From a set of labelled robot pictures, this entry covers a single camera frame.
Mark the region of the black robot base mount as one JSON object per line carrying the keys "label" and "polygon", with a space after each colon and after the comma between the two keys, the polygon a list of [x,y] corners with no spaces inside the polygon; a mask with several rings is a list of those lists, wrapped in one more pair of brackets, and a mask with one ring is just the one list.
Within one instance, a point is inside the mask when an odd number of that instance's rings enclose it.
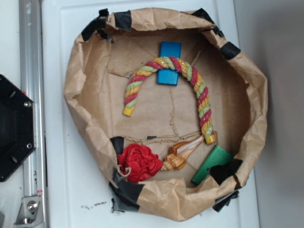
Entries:
{"label": "black robot base mount", "polygon": [[5,182],[35,149],[33,101],[0,76],[0,181]]}

